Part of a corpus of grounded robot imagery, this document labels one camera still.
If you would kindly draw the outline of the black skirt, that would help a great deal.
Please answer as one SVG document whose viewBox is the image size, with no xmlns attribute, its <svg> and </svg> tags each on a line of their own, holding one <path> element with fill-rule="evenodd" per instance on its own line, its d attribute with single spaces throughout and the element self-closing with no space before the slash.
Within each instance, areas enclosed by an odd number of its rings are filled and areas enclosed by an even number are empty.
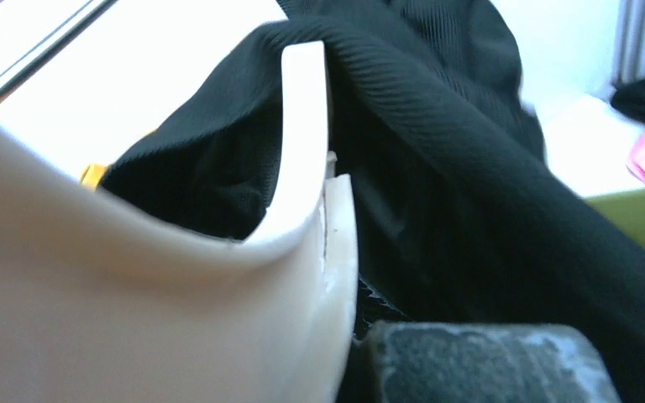
<svg viewBox="0 0 645 403">
<path fill-rule="evenodd" d="M 99 187 L 163 221 L 250 235 L 270 205 L 281 55 L 322 41 L 359 240 L 354 343 L 378 322 L 553 323 L 645 402 L 645 249 L 544 164 L 516 41 L 488 1 L 283 1 Z"/>
</svg>

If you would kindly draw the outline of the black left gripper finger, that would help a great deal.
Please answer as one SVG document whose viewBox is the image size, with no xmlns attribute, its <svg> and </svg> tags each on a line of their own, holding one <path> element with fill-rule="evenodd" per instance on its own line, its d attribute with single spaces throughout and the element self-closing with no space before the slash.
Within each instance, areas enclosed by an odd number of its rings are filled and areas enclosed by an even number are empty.
<svg viewBox="0 0 645 403">
<path fill-rule="evenodd" d="M 352 402 L 618 402 L 572 327 L 378 322 L 350 353 Z"/>
</svg>

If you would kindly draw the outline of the beige wooden hanger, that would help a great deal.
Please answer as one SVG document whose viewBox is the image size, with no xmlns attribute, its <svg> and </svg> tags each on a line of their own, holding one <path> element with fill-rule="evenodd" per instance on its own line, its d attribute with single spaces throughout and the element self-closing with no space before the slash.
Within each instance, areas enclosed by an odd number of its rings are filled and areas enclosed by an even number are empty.
<svg viewBox="0 0 645 403">
<path fill-rule="evenodd" d="M 0 129 L 0 402 L 333 402 L 354 327 L 350 179 L 322 42 L 284 48 L 281 164 L 242 242 L 162 222 Z"/>
</svg>

